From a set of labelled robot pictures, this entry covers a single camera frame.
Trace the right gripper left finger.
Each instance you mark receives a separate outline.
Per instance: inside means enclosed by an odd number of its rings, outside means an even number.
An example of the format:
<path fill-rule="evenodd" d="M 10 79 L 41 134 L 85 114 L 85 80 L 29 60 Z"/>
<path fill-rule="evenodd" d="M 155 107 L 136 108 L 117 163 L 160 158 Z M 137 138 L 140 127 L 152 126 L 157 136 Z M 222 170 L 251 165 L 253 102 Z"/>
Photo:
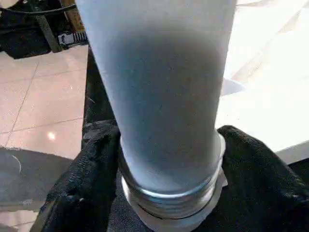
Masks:
<path fill-rule="evenodd" d="M 120 131 L 115 121 L 84 127 L 84 146 L 48 192 L 32 232 L 105 232 L 116 197 Z"/>

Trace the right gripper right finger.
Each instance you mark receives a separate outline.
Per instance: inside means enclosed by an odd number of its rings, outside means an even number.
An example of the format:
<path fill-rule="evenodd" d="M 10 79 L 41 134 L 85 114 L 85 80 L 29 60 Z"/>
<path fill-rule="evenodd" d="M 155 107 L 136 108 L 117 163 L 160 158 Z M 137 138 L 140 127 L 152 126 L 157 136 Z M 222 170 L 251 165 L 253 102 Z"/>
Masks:
<path fill-rule="evenodd" d="M 260 140 L 222 126 L 226 150 L 223 188 L 199 232 L 306 232 L 309 229 L 309 161 L 284 163 Z"/>

